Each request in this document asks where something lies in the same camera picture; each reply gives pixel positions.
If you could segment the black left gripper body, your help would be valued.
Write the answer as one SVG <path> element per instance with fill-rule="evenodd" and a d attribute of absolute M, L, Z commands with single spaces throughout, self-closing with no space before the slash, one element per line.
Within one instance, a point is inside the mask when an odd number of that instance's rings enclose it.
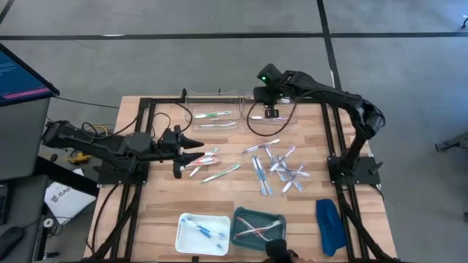
<path fill-rule="evenodd" d="M 171 153 L 173 157 L 173 174 L 175 178 L 181 178 L 182 155 L 180 145 L 181 127 L 175 125 L 173 129 L 166 128 L 160 138 L 161 149 L 165 153 Z"/>

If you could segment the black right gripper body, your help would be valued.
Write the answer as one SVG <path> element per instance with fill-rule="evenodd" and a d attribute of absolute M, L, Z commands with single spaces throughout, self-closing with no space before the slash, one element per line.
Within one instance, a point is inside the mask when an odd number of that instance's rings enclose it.
<path fill-rule="evenodd" d="M 253 97 L 256 102 L 272 107 L 277 103 L 290 103 L 293 101 L 293 91 L 287 87 L 292 77 L 292 72 L 281 73 L 275 65 L 267 64 L 257 74 L 257 79 L 264 85 L 253 89 Z"/>

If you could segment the teal plastic bin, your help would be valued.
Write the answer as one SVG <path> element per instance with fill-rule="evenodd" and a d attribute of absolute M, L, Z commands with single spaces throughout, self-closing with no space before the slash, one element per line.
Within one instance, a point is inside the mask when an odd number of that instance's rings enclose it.
<path fill-rule="evenodd" d="M 238 207 L 233 214 L 233 222 L 231 223 L 230 229 L 230 241 L 233 245 L 240 246 L 242 248 L 248 248 L 255 251 L 264 251 L 265 244 L 267 243 L 263 239 L 255 235 L 247 235 L 244 237 L 235 237 L 235 234 L 247 230 L 240 221 L 235 218 L 239 216 L 245 219 L 253 227 L 263 227 L 267 224 L 273 223 L 276 220 L 280 220 L 282 225 L 263 232 L 263 235 L 268 239 L 286 239 L 286 228 L 287 222 L 283 215 L 264 213 L 256 210 L 249 210 L 244 207 Z"/>

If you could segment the clear plastic bin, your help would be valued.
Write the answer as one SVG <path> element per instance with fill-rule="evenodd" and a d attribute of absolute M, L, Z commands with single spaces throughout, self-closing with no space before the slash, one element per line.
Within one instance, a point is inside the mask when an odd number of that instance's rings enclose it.
<path fill-rule="evenodd" d="M 236 91 L 199 94 L 190 91 L 186 96 L 184 106 L 189 110 L 185 114 L 187 122 L 191 123 L 191 127 L 198 131 L 214 131 L 214 130 L 230 130 L 236 129 L 241 119 L 244 100 L 242 95 Z M 215 118 L 195 119 L 193 115 L 200 113 L 212 113 L 219 111 L 231 111 L 231 115 L 223 115 Z M 199 124 L 205 123 L 229 123 L 236 121 L 236 126 L 226 128 L 200 128 Z"/>
<path fill-rule="evenodd" d="M 270 109 L 269 105 L 264 104 L 263 102 L 258 102 L 254 106 L 255 100 L 253 96 L 244 97 L 244 105 L 242 108 L 241 117 L 248 121 L 252 126 L 266 127 L 274 126 L 280 127 L 286 124 L 287 121 L 254 121 L 249 118 L 249 116 L 261 115 L 265 116 L 265 111 Z M 286 99 L 280 99 L 274 106 L 274 110 L 279 111 L 279 116 L 287 116 L 290 118 L 289 124 L 294 124 L 298 121 L 298 114 L 293 113 L 294 102 L 289 97 Z"/>

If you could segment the white plastic bin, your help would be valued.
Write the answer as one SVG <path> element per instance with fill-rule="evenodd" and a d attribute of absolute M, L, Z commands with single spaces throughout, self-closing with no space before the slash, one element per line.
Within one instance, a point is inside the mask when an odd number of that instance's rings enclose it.
<path fill-rule="evenodd" d="M 200 225 L 218 232 L 223 232 L 227 236 L 220 243 L 224 249 L 219 250 L 214 243 L 204 237 L 196 229 L 181 221 L 182 218 L 189 217 Z M 175 237 L 175 249 L 183 254 L 202 254 L 209 256 L 225 256 L 230 244 L 230 218 L 227 216 L 207 216 L 193 213 L 182 213 L 178 220 L 178 228 Z"/>

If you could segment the yellow black tool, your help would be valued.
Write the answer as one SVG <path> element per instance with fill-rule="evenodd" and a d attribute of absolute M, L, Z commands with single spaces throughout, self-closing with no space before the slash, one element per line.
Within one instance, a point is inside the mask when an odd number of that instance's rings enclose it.
<path fill-rule="evenodd" d="M 84 154 L 83 152 L 72 152 L 67 161 L 72 165 L 86 164 L 89 162 L 91 156 Z"/>

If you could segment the white paper sheet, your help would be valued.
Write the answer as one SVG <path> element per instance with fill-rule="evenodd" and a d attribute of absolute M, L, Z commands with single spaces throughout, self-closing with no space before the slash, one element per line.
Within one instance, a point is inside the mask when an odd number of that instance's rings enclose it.
<path fill-rule="evenodd" d="M 54 182 L 45 192 L 45 204 L 60 223 L 67 224 L 79 212 L 96 200 L 96 197 Z"/>

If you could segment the blue cloth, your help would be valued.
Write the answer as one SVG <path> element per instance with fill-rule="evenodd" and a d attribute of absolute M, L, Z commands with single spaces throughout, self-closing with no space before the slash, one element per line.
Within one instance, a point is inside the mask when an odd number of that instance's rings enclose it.
<path fill-rule="evenodd" d="M 337 250 L 346 246 L 347 241 L 341 217 L 331 199 L 316 201 L 316 217 L 322 251 L 326 256 L 333 256 Z"/>

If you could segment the dark grey desk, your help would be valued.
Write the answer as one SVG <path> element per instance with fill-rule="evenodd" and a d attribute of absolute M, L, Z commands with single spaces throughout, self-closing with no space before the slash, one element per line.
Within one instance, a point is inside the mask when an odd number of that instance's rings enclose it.
<path fill-rule="evenodd" d="M 8 229 L 23 230 L 23 238 L 0 263 L 32 263 L 48 178 L 35 175 L 49 99 L 0 107 L 0 183 L 10 184 Z"/>

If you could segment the large black monitor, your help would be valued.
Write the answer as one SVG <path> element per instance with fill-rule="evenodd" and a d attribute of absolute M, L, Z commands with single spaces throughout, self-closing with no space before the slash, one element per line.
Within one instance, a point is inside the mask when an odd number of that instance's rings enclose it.
<path fill-rule="evenodd" d="M 59 95 L 52 83 L 0 43 L 0 107 Z"/>

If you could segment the black keyboard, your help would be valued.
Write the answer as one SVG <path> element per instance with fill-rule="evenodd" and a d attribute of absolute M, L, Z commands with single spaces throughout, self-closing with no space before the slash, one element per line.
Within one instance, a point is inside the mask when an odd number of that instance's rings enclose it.
<path fill-rule="evenodd" d="M 10 206 L 10 185 L 0 184 L 0 225 L 7 223 Z"/>

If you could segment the black computer mouse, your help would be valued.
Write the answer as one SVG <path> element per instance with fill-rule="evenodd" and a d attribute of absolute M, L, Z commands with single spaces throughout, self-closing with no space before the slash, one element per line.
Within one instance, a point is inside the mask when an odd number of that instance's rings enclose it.
<path fill-rule="evenodd" d="M 24 236 L 24 229 L 18 226 L 10 227 L 0 235 L 0 254 L 11 251 Z"/>

